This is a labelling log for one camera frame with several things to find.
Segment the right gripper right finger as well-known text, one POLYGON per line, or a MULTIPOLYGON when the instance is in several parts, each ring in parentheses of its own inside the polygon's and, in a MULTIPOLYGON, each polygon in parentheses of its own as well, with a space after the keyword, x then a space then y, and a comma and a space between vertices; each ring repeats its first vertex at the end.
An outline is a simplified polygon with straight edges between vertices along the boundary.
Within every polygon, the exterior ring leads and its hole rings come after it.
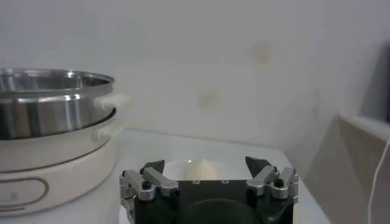
POLYGON ((256 196, 268 193, 275 200, 291 198, 293 203, 298 202, 299 176, 295 168, 286 167, 280 172, 269 161, 251 156, 246 156, 245 162, 252 176, 246 184, 256 196))

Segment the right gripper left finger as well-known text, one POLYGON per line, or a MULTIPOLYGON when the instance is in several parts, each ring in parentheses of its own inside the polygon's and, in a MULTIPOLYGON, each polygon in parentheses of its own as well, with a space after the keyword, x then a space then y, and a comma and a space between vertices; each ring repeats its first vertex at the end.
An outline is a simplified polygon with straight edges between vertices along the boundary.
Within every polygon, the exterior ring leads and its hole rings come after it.
POLYGON ((179 182, 163 175, 165 161, 146 163, 140 171, 124 170, 119 176, 121 198, 138 198, 141 201, 155 200, 157 195, 166 198, 179 196, 179 182))

